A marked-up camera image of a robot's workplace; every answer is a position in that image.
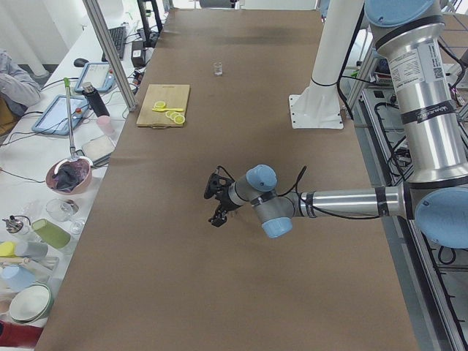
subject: black thermos bottle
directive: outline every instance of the black thermos bottle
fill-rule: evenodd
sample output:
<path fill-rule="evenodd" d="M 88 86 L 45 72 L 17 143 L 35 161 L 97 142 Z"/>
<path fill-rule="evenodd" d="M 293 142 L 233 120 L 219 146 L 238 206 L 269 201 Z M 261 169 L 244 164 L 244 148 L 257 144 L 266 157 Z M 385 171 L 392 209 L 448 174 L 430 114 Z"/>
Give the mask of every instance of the black thermos bottle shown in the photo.
<path fill-rule="evenodd" d="M 109 111 L 107 111 L 99 92 L 90 82 L 83 83 L 83 95 L 88 100 L 94 113 L 96 113 L 96 117 L 109 116 Z"/>

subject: metal base plate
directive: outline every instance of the metal base plate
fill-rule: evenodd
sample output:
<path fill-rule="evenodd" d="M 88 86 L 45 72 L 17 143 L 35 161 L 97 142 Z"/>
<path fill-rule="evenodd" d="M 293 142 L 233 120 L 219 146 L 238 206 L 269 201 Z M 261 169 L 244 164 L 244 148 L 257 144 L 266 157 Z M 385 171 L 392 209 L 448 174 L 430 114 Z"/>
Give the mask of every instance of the metal base plate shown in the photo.
<path fill-rule="evenodd" d="M 305 128 L 330 128 L 330 129 L 343 129 L 343 122 L 341 120 L 341 116 L 339 117 L 338 121 L 329 121 L 325 124 L 319 126 L 311 125 L 308 116 L 303 114 L 302 116 L 298 116 L 297 113 L 293 112 L 293 106 L 298 101 L 301 95 L 290 95 L 289 103 L 290 103 L 290 117 L 291 117 L 291 124 L 293 129 L 305 129 Z"/>

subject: blue joint cap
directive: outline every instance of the blue joint cap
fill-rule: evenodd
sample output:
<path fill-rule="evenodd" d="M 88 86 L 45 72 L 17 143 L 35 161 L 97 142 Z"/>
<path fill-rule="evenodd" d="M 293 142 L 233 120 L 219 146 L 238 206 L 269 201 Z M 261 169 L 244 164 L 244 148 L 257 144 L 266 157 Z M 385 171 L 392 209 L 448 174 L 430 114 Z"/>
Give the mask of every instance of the blue joint cap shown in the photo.
<path fill-rule="evenodd" d="M 273 218 L 262 224 L 262 228 L 270 239 L 275 239 L 286 234 L 293 228 L 291 218 Z"/>
<path fill-rule="evenodd" d="M 276 173 L 270 166 L 258 165 L 247 171 L 247 181 L 249 184 L 259 192 L 269 192 L 275 189 Z"/>
<path fill-rule="evenodd" d="M 415 221 L 431 241 L 453 249 L 468 247 L 468 189 L 439 189 L 416 206 Z"/>
<path fill-rule="evenodd" d="M 370 23 L 389 28 L 419 18 L 433 3 L 434 0 L 367 0 L 364 9 Z"/>

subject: computer mouse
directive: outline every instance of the computer mouse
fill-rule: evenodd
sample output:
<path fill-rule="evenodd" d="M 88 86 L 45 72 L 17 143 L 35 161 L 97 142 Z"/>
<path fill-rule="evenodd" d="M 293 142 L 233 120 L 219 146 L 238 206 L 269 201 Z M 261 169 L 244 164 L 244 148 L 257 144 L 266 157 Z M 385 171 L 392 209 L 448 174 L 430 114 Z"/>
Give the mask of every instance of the computer mouse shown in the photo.
<path fill-rule="evenodd" d="M 85 58 L 77 58 L 76 60 L 73 61 L 73 66 L 75 67 L 84 67 L 85 64 L 87 64 L 89 61 L 86 60 Z"/>

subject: wooden cutting board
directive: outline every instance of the wooden cutting board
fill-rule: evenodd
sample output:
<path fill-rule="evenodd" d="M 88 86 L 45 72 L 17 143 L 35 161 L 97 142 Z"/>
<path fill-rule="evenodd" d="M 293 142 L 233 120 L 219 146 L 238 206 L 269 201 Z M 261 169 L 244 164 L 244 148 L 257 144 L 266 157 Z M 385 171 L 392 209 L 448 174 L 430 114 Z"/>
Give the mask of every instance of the wooden cutting board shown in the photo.
<path fill-rule="evenodd" d="M 181 107 L 182 114 L 186 116 L 187 102 L 189 101 L 190 85 L 186 84 L 150 84 L 143 100 L 137 126 L 139 127 L 183 127 L 176 124 L 165 112 L 152 110 L 156 101 L 166 102 L 167 107 Z"/>

